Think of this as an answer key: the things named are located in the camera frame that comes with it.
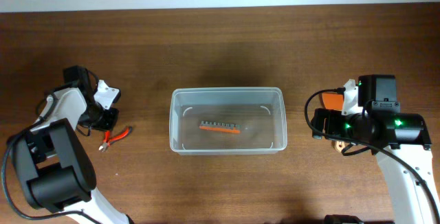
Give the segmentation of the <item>orange scraper wooden handle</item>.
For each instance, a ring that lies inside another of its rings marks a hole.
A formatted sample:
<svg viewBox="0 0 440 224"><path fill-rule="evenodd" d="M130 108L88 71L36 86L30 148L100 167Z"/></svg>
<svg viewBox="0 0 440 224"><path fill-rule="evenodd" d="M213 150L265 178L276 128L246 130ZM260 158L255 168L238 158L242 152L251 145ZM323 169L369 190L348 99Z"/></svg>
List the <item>orange scraper wooden handle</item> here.
<svg viewBox="0 0 440 224"><path fill-rule="evenodd" d="M326 109L341 111L344 103L343 95L337 93L321 93L322 105ZM339 153L347 146L341 141L332 141L333 147Z"/></svg>

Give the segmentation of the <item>red handled pliers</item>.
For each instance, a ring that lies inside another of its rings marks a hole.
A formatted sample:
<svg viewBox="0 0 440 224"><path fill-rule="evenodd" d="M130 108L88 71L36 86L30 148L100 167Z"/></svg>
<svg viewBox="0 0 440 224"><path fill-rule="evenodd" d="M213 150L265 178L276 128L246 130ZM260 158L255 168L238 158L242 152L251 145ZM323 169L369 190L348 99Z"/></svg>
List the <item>red handled pliers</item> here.
<svg viewBox="0 0 440 224"><path fill-rule="evenodd" d="M105 131L104 133L104 139L101 143L101 145L99 146L98 150L100 152L106 152L108 147L112 146L114 143L126 138L127 136L129 136L133 131L133 127L132 126L128 126L126 127L121 133L119 133L116 136L111 136L111 131Z"/></svg>

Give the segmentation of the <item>orange socket bit rail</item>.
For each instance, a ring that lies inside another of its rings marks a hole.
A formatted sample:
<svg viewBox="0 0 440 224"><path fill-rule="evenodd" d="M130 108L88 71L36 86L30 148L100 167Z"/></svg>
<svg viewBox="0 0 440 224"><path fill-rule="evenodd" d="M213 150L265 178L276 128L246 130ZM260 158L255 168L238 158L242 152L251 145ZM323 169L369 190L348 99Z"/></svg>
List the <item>orange socket bit rail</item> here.
<svg viewBox="0 0 440 224"><path fill-rule="evenodd" d="M201 121L199 128L205 131L215 131L221 133L240 134L241 127L238 124L229 124L223 122Z"/></svg>

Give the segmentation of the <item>clear plastic container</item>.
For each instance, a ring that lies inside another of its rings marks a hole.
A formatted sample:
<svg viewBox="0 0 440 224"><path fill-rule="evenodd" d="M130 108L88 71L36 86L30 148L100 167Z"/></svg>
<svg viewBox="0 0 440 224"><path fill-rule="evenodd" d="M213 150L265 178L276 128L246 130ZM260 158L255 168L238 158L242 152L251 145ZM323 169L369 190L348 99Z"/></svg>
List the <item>clear plastic container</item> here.
<svg viewBox="0 0 440 224"><path fill-rule="evenodd" d="M238 124L240 134L205 131L201 121ZM277 87L208 87L174 90L170 149L180 155L264 155L288 144L282 91Z"/></svg>

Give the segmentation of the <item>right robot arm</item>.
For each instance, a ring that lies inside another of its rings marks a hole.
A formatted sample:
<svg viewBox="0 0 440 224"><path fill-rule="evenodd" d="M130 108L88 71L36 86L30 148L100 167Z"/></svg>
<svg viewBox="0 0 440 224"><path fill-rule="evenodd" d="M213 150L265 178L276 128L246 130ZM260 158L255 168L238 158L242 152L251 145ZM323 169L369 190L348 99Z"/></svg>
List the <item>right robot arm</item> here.
<svg viewBox="0 0 440 224"><path fill-rule="evenodd" d="M438 223L439 197L432 168L432 142L420 114L403 113L393 75L365 75L332 89L340 110L314 111L305 121L315 139L344 142L349 157L371 152L382 171L395 223Z"/></svg>

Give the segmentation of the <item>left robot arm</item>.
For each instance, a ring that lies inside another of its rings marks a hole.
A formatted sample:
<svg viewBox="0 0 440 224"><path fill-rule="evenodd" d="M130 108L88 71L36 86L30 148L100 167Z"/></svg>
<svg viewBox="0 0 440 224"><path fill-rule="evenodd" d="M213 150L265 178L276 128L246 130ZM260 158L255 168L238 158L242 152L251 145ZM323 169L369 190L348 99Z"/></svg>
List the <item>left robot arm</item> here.
<svg viewBox="0 0 440 224"><path fill-rule="evenodd" d="M96 172L78 135L86 128L102 131L99 147L108 147L132 132L126 127L111 134L119 111L113 107L120 96L85 67L72 66L63 71L62 86L46 93L36 108L37 120L11 136L1 162L1 185L11 209L22 219L41 221L68 216L77 223L132 223L128 214L119 212L97 188ZM6 179L6 167L13 165L27 204L45 209L43 216L30 216L13 202Z"/></svg>

